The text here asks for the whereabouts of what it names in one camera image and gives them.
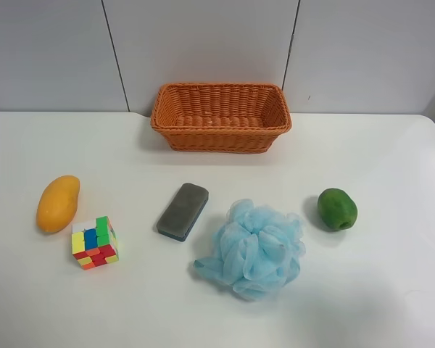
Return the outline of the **grey whiteboard eraser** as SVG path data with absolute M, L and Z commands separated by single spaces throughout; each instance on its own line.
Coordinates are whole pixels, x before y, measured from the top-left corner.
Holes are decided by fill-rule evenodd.
M 208 199 L 207 189 L 184 183 L 159 218 L 158 232 L 176 241 L 185 241 Z

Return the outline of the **multicolour puzzle cube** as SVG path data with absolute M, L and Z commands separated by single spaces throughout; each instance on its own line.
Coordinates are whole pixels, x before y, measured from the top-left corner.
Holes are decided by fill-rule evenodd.
M 118 242 L 107 216 L 72 225 L 72 255 L 84 270 L 117 262 Z

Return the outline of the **orange woven basket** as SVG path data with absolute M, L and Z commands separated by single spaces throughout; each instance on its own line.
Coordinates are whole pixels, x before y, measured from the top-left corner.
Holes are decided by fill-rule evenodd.
M 270 83 L 168 83 L 151 127 L 184 152 L 266 152 L 292 123 L 282 90 Z

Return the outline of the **yellow mango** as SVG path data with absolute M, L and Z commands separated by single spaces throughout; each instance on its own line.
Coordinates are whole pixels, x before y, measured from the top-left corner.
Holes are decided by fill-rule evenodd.
M 66 228 L 77 212 L 80 181 L 73 175 L 53 180 L 43 191 L 36 212 L 36 224 L 44 233 Z

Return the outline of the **light blue bath pouf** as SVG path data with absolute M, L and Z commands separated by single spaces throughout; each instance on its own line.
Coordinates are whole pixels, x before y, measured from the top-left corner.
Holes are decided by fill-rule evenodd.
M 225 223 L 212 237 L 212 255 L 197 259 L 193 268 L 247 301 L 278 293 L 300 273 L 305 253 L 302 221 L 251 199 L 234 202 Z

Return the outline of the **green lemon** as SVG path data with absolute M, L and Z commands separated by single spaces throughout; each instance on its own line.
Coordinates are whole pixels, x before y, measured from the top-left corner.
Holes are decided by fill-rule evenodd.
M 353 199 L 339 188 L 327 188 L 318 197 L 318 214 L 332 231 L 351 228 L 357 220 L 358 209 Z

